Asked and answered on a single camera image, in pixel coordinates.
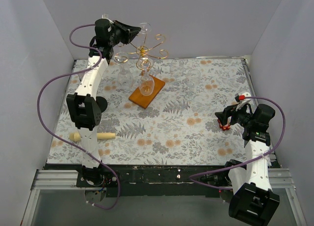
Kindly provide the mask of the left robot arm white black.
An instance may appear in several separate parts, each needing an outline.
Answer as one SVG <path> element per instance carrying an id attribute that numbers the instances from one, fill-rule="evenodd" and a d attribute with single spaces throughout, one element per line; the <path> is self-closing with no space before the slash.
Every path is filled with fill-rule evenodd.
<path id="1" fill-rule="evenodd" d="M 141 32 L 141 28 L 108 18 L 98 19 L 92 26 L 95 36 L 87 46 L 90 69 L 84 73 L 75 92 L 67 95 L 66 103 L 85 151 L 81 164 L 82 177 L 88 184 L 98 187 L 105 178 L 101 172 L 97 128 L 102 113 L 107 109 L 107 100 L 97 96 L 98 87 L 113 57 L 113 48 L 118 44 L 131 43 Z"/>

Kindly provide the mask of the ribbed clear wine glass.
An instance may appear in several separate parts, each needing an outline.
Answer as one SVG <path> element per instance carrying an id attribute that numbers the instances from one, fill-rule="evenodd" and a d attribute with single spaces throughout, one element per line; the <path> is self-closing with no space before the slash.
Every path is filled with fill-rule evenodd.
<path id="1" fill-rule="evenodd" d="M 119 64 L 119 73 L 117 76 L 119 85 L 124 89 L 131 89 L 133 86 L 133 75 L 126 63 Z"/>

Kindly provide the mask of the round clear wine glass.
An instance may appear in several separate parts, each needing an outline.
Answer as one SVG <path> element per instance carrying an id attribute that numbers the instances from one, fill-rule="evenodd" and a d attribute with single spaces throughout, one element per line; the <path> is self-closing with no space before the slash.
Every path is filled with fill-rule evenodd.
<path id="1" fill-rule="evenodd" d="M 123 51 L 123 45 L 117 45 L 113 60 L 117 64 L 125 64 L 129 61 L 129 54 Z"/>

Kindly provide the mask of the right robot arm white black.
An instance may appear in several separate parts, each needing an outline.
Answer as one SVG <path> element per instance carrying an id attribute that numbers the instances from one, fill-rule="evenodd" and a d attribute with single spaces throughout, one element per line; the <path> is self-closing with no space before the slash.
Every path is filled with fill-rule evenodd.
<path id="1" fill-rule="evenodd" d="M 230 201 L 229 216 L 251 226 L 266 226 L 277 210 L 280 197 L 273 193 L 269 182 L 268 156 L 270 135 L 267 132 L 275 110 L 259 104 L 256 110 L 248 112 L 249 104 L 226 107 L 216 112 L 221 126 L 239 124 L 243 127 L 244 149 L 250 163 L 235 164 L 222 172 L 222 180 L 232 185 L 233 197 Z"/>

